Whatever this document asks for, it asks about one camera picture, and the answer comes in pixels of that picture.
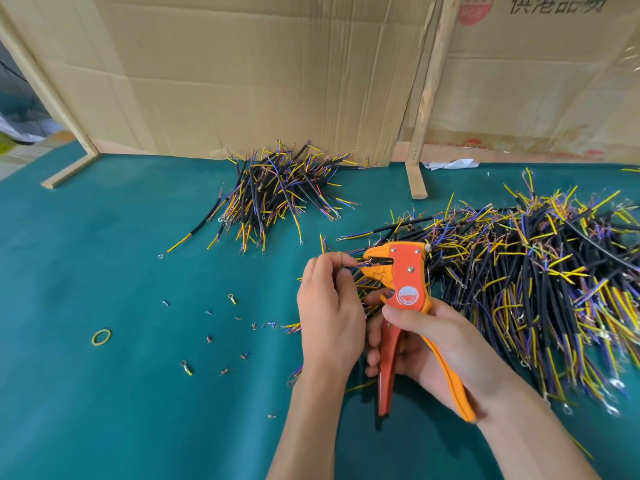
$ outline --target teal work surface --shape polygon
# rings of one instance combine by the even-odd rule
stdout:
[[[212,223],[166,254],[220,186],[235,182],[234,166],[105,156],[54,191],[40,186],[82,154],[67,145],[0,182],[2,479],[263,478],[287,414],[287,377],[302,354],[300,334],[261,325],[298,321],[296,278],[319,253],[319,234],[350,250],[361,243],[335,238],[382,225],[390,209],[443,210],[452,191],[475,207],[501,207],[511,204],[503,182],[524,190],[517,165],[430,173],[425,201],[411,201],[401,165],[344,172],[335,193],[361,205],[334,222],[302,215],[303,246],[287,219],[264,255],[240,255],[231,235],[207,251]],[[640,177],[619,167],[532,169],[540,193],[579,184],[586,199],[622,189],[640,200]],[[92,346],[101,328],[113,336]],[[226,368],[233,370],[221,376]],[[336,478],[499,478],[477,428],[401,379],[382,422],[374,388],[345,396]],[[605,479],[637,478],[640,465],[640,381],[636,371],[623,379],[631,399],[620,398],[622,418],[586,399],[572,416],[560,413]]]

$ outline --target cardboard sheet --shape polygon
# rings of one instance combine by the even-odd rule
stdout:
[[[464,0],[425,143],[638,163],[639,104],[640,0]]]
[[[219,159],[311,137],[379,162],[397,138],[431,1],[0,4],[101,152]]]

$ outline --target right hand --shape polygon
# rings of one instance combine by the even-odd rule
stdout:
[[[366,305],[381,302],[379,290],[366,297]],[[378,374],[383,317],[402,330],[396,357],[396,373],[410,377],[439,402],[457,413],[438,360],[420,335],[434,342],[449,366],[459,375],[478,420],[484,418],[513,386],[524,381],[494,352],[476,327],[443,301],[431,298],[429,315],[385,305],[368,324],[368,377]]]

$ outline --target red circular logo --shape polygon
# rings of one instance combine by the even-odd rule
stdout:
[[[398,291],[397,296],[400,303],[409,306],[418,301],[420,293],[412,286],[403,286],[400,288],[400,291]]]
[[[460,7],[458,21],[463,25],[475,25],[489,15],[495,0],[464,0]]]

